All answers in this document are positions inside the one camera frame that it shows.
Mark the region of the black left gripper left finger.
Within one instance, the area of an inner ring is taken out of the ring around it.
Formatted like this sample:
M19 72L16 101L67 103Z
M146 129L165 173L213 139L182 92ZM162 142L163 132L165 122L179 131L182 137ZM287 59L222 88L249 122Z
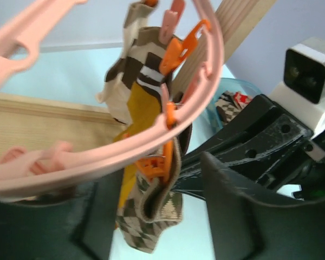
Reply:
M0 259L109 259L123 174L0 202Z

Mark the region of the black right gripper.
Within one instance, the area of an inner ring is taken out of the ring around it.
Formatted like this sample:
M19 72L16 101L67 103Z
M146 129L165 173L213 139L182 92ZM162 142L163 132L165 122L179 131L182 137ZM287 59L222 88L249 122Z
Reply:
M200 172L200 156L209 152L238 173L267 173L313 132L283 107L261 94L226 126L184 158L184 173ZM290 183L300 186L295 199L325 198L325 131L304 147L304 162Z

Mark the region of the brown beige argyle sock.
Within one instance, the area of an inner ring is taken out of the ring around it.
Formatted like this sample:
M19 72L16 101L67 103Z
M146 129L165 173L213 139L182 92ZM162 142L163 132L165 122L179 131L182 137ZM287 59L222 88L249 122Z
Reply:
M116 226L130 247L151 254L162 232L182 221L182 194L172 192L171 189L179 178L181 157L188 150L191 133L190 125L174 139L170 179L167 184L162 184L157 179L150 182L137 169L136 183L116 215Z

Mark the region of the mustard striped cuff sock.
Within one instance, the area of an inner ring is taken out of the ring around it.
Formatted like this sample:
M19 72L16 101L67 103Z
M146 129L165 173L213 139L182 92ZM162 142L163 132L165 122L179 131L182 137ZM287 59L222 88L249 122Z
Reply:
M140 69L131 87L127 107L132 119L128 128L131 135L150 128L161 113L161 84L171 83L172 76L164 76L159 71L162 58L149 52L145 64Z

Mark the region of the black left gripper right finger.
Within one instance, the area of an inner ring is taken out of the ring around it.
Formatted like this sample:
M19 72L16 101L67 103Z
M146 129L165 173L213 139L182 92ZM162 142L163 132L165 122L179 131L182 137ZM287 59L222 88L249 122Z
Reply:
M325 198L267 190L207 152L200 165L216 259L325 259Z

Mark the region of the pink round clip hanger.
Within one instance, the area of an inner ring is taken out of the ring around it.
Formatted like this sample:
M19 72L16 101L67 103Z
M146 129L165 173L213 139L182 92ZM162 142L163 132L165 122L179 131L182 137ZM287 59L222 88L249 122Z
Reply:
M0 201L67 189L131 164L171 179L173 139L210 103L224 42L209 1L194 2L199 22L184 39L175 35L184 1L148 27L157 4L128 8L123 51L98 94L107 108L0 93ZM36 62L40 42L75 5L35 1L0 29L0 86Z

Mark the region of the mustard yellow sock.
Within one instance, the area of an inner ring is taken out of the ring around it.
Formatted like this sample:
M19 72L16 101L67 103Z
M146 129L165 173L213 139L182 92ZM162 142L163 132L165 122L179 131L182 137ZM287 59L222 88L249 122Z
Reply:
M128 165L124 169L118 208L122 208L128 198L134 184L136 183L137 167L134 164Z

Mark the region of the cream brown striped sock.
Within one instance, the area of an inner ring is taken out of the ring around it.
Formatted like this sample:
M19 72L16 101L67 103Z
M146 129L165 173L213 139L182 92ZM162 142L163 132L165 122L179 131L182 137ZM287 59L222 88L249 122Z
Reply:
M147 25L149 15L157 7L142 4L141 1L129 5L125 22L123 24L123 47L121 58L125 58L133 41L137 39L139 29Z

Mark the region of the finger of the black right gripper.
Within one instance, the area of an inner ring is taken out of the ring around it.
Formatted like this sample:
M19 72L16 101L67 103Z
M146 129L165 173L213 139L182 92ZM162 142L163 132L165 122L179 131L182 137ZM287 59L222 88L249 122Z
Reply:
M197 159L182 161L180 176L172 190L204 200L204 177L206 181L227 181L227 187L233 185L250 196L255 191L276 189L274 172L260 161L223 162L217 159Z

